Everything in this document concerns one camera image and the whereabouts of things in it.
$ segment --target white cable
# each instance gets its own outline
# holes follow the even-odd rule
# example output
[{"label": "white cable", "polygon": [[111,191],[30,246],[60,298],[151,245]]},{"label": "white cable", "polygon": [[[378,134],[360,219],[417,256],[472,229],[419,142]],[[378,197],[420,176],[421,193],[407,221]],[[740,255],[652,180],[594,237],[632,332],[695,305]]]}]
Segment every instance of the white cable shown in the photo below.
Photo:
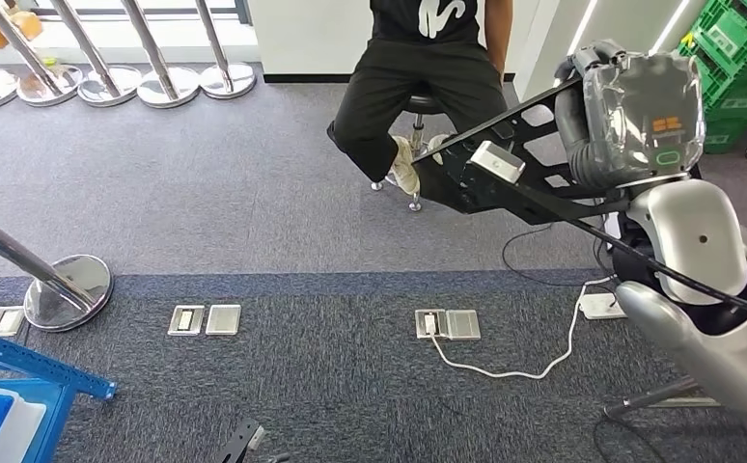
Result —
[{"label": "white cable", "polygon": [[552,363],[548,365],[547,368],[545,368],[544,371],[541,372],[541,374],[525,373],[523,371],[510,371],[507,373],[491,373],[489,371],[485,371],[481,368],[476,368],[470,365],[455,364],[451,362],[450,360],[448,360],[447,357],[445,357],[445,354],[442,352],[442,348],[439,347],[439,342],[436,340],[436,336],[430,337],[430,340],[433,341],[433,345],[435,345],[436,350],[439,351],[439,355],[442,357],[442,361],[444,361],[444,363],[450,367],[469,369],[471,371],[476,371],[477,373],[481,373],[484,376],[489,376],[491,378],[509,378],[512,376],[520,376],[522,378],[535,379],[535,380],[543,379],[547,374],[549,374],[552,368],[554,368],[556,365],[566,360],[567,357],[569,357],[572,354],[572,334],[575,332],[575,323],[578,321],[578,309],[581,307],[581,298],[584,297],[584,294],[587,292],[587,286],[601,285],[603,283],[611,282],[612,278],[613,277],[607,277],[607,278],[604,278],[603,280],[593,280],[590,282],[586,282],[583,286],[581,286],[581,294],[578,295],[578,300],[575,301],[575,310],[572,312],[572,322],[569,324],[569,332],[567,334],[567,352],[565,352],[564,355],[562,355],[561,357],[552,361]]}]

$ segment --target plastic wrap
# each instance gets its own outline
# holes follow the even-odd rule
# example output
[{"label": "plastic wrap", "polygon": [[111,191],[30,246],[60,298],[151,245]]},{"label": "plastic wrap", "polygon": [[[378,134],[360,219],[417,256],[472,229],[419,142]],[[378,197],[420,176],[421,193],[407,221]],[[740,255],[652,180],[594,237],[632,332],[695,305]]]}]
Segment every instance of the plastic wrap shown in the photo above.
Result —
[{"label": "plastic wrap", "polygon": [[615,185],[688,172],[703,154],[701,79],[687,57],[627,55],[590,69],[584,103],[594,169]]}]

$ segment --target blue shelf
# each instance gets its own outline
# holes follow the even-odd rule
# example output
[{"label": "blue shelf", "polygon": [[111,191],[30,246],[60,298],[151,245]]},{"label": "blue shelf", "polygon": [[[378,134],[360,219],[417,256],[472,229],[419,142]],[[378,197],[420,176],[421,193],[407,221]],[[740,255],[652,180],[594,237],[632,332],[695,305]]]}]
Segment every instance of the blue shelf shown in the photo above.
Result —
[{"label": "blue shelf", "polygon": [[117,388],[114,382],[1,338],[0,369],[31,376],[0,380],[0,389],[14,391],[28,402],[46,406],[39,430],[22,463],[48,463],[52,459],[77,394],[109,400]]},{"label": "blue shelf", "polygon": [[52,460],[58,447],[61,431],[69,418],[69,409],[75,399],[75,391],[40,379],[2,379],[0,388],[17,392],[31,403],[46,406],[41,424],[30,449],[22,463],[40,463]]}]

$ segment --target stool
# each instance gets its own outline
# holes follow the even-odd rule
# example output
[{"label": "stool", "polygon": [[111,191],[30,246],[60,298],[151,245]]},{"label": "stool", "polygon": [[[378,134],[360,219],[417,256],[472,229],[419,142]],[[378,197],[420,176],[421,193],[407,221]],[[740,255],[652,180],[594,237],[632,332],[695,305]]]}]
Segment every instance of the stool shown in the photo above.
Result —
[{"label": "stool", "polygon": [[[427,84],[419,85],[411,92],[410,99],[403,111],[416,115],[416,120],[413,122],[413,133],[410,136],[410,148],[413,151],[413,158],[415,159],[422,155],[428,148],[428,144],[423,138],[425,115],[442,114],[443,111],[436,99],[430,94],[430,87]],[[385,177],[385,181],[392,185],[397,184],[396,180],[390,174]],[[371,188],[373,191],[380,191],[382,189],[382,182],[372,183]],[[414,212],[422,210],[419,193],[413,195],[413,201],[410,202],[408,207]]]}]

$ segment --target gray carpet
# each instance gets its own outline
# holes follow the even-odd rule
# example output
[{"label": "gray carpet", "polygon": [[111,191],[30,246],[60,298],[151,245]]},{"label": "gray carpet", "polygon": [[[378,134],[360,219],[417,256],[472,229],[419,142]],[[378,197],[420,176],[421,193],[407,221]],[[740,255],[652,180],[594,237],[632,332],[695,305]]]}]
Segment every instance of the gray carpet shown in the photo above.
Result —
[{"label": "gray carpet", "polygon": [[[0,279],[0,303],[24,283]],[[625,321],[579,321],[573,357],[540,382],[448,368],[413,334],[416,309],[476,309],[483,339],[443,343],[450,358],[539,371],[566,347],[577,292],[506,272],[132,276],[89,325],[19,341],[121,385],[111,402],[79,400],[56,463],[208,463],[242,417],[268,430],[248,463],[283,451],[296,463],[601,462],[602,404],[678,375]],[[237,337],[166,336],[176,304],[225,301],[243,306]],[[630,419],[666,461],[747,461],[725,412]],[[597,437],[610,461],[659,461],[616,427]]]},{"label": "gray carpet", "polygon": [[[74,99],[0,108],[0,226],[50,260],[102,256],[119,274],[288,273],[502,268],[508,213],[420,214],[375,193],[325,136],[345,85],[258,84],[233,101],[107,109]],[[512,86],[508,101],[516,101]],[[394,131],[408,133],[408,117]],[[428,133],[450,131],[429,118]],[[558,159],[557,137],[534,151]],[[747,162],[704,161],[747,222]],[[558,227],[517,247],[522,268],[592,265],[590,240]],[[0,259],[0,276],[20,272]]]}]

